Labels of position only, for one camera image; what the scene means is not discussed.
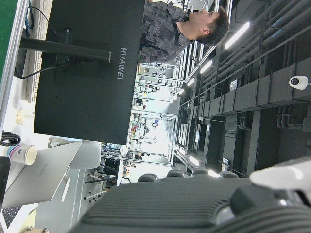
camouflage shirt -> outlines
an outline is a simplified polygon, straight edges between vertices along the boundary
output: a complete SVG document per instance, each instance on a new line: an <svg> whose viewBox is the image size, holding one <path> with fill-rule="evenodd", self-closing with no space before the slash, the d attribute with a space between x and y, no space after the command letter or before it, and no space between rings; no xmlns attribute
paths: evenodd
<svg viewBox="0 0 311 233"><path fill-rule="evenodd" d="M146 2L140 39L139 63L166 62L192 43L176 22L188 21L187 14L172 3Z"/></svg>

monitor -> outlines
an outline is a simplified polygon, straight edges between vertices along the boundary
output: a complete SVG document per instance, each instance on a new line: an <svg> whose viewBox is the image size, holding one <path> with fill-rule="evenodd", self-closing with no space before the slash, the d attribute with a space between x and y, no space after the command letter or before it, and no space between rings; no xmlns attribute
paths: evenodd
<svg viewBox="0 0 311 233"><path fill-rule="evenodd" d="M144 2L53 0L46 40L110 51L111 59L43 53L41 69L63 70L40 75L35 133L126 144Z"/></svg>

monitor stand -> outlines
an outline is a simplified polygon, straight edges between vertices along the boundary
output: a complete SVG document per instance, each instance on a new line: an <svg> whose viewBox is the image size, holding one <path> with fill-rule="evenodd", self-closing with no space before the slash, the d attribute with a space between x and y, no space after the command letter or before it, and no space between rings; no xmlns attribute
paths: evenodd
<svg viewBox="0 0 311 233"><path fill-rule="evenodd" d="M106 61L110 63L111 52L91 49L66 43L51 42L22 37L20 48L35 50L45 53L52 53L65 56L74 56L90 60Z"/></svg>

man's ear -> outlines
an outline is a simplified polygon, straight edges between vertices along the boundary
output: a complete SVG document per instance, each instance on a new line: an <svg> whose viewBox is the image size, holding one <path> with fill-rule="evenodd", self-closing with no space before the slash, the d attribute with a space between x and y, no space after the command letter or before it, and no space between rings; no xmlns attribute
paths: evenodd
<svg viewBox="0 0 311 233"><path fill-rule="evenodd" d="M207 35L207 34L209 34L209 28L208 27L200 28L200 32L202 35Z"/></svg>

laptop keyboard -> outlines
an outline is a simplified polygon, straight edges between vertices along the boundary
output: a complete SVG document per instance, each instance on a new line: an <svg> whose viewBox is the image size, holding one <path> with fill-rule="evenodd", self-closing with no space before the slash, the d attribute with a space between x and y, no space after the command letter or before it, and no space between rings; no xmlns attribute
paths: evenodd
<svg viewBox="0 0 311 233"><path fill-rule="evenodd" d="M13 222L14 218L16 217L21 207L22 206L16 206L16 207L5 208L2 210L3 218L4 218L7 228L9 228L9 226Z"/></svg>

